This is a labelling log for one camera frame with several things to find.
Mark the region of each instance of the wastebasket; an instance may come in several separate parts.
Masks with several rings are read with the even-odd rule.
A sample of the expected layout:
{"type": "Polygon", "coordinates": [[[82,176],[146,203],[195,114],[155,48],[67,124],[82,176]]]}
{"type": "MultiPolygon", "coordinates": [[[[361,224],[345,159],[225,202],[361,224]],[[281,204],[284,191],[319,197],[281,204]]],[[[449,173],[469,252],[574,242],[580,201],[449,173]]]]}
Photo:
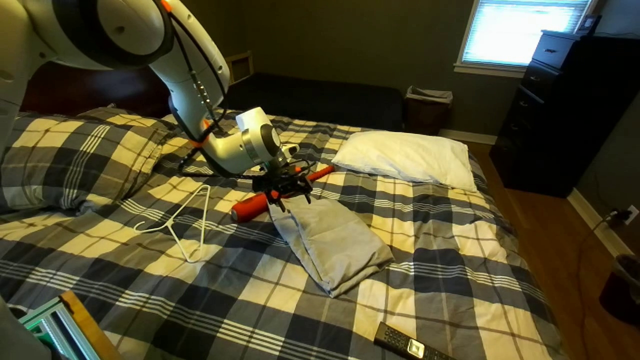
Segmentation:
{"type": "Polygon", "coordinates": [[[620,321],[640,325],[640,258],[616,256],[600,305],[620,321]]]}
{"type": "Polygon", "coordinates": [[[404,98],[404,130],[409,133],[437,135],[449,120],[453,93],[423,90],[409,86],[404,98]]]}

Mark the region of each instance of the wall outlet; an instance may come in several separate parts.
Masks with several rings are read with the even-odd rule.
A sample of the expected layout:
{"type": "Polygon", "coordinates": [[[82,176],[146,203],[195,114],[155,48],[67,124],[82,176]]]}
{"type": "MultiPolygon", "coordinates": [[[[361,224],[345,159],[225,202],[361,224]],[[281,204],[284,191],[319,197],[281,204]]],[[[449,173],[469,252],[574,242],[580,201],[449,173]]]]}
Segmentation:
{"type": "Polygon", "coordinates": [[[638,211],[638,209],[636,209],[636,207],[635,207],[635,206],[633,206],[633,205],[629,206],[629,211],[631,211],[631,215],[629,216],[629,219],[627,219],[627,220],[625,221],[625,224],[627,224],[627,225],[631,224],[631,221],[633,221],[633,219],[635,219],[635,218],[636,218],[636,216],[638,215],[638,213],[640,212],[640,211],[638,211]]]}

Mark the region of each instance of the remote control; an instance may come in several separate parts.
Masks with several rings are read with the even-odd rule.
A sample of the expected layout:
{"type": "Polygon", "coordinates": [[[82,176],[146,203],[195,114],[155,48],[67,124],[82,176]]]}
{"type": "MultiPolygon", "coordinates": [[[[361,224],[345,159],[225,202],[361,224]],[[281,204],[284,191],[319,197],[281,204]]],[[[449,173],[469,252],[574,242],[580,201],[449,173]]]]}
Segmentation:
{"type": "Polygon", "coordinates": [[[373,343],[405,359],[455,360],[381,322],[373,343]]]}

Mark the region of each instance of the baseboard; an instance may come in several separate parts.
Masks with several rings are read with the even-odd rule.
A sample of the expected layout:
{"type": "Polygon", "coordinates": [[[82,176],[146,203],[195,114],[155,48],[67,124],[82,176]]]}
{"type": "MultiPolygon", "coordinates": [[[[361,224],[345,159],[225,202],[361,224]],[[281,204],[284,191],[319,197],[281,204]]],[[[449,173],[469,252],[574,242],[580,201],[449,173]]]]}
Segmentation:
{"type": "Polygon", "coordinates": [[[486,144],[489,144],[489,145],[495,144],[495,141],[498,139],[498,136],[467,133],[465,131],[448,130],[448,129],[440,130],[440,134],[439,135],[444,137],[444,138],[450,138],[450,139],[453,139],[453,140],[461,140],[461,141],[466,141],[466,142],[486,143],[486,144]]]}
{"type": "MultiPolygon", "coordinates": [[[[578,211],[578,214],[580,214],[589,227],[593,228],[597,223],[602,221],[602,217],[593,209],[591,204],[577,189],[573,189],[571,194],[567,197],[567,200],[569,200],[575,210],[578,211]]],[[[600,227],[595,231],[595,234],[611,255],[618,256],[620,254],[633,254],[624,241],[622,241],[618,234],[616,234],[608,224],[604,223],[600,225],[600,227]]]]}

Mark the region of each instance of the white hanger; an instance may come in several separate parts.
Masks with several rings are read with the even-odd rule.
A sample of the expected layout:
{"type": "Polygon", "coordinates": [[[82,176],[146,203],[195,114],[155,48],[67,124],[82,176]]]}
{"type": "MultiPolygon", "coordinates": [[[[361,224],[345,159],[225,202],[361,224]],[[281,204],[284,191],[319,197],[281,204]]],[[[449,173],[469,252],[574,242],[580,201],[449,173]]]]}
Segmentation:
{"type": "Polygon", "coordinates": [[[173,239],[175,239],[175,242],[178,244],[178,247],[180,248],[180,251],[182,251],[182,255],[184,256],[184,259],[188,262],[188,263],[196,263],[197,261],[200,261],[200,259],[202,259],[202,244],[204,243],[204,228],[205,228],[205,220],[207,218],[207,209],[209,208],[209,196],[211,194],[211,186],[209,185],[202,185],[201,187],[199,187],[198,189],[196,189],[195,192],[193,192],[193,194],[191,194],[191,197],[187,200],[187,202],[185,202],[180,209],[178,209],[178,211],[176,211],[170,218],[169,220],[167,220],[164,225],[162,225],[161,227],[155,227],[153,229],[147,229],[147,230],[138,230],[138,226],[144,224],[144,221],[141,221],[139,223],[136,224],[136,226],[133,227],[133,231],[135,231],[138,234],[144,234],[144,233],[151,233],[153,231],[158,231],[158,230],[162,230],[165,227],[169,228],[169,231],[171,232],[171,234],[173,235],[173,239]],[[175,231],[173,231],[172,225],[173,225],[173,219],[182,211],[182,209],[184,209],[185,206],[187,206],[191,200],[193,200],[193,198],[198,195],[202,189],[207,189],[207,198],[205,199],[204,202],[204,212],[202,213],[202,230],[200,231],[200,246],[198,246],[198,252],[200,253],[200,256],[198,256],[197,260],[193,260],[193,259],[189,259],[189,256],[187,255],[187,252],[184,251],[184,248],[182,247],[182,245],[180,244],[180,239],[178,238],[178,236],[175,234],[175,231]]]}

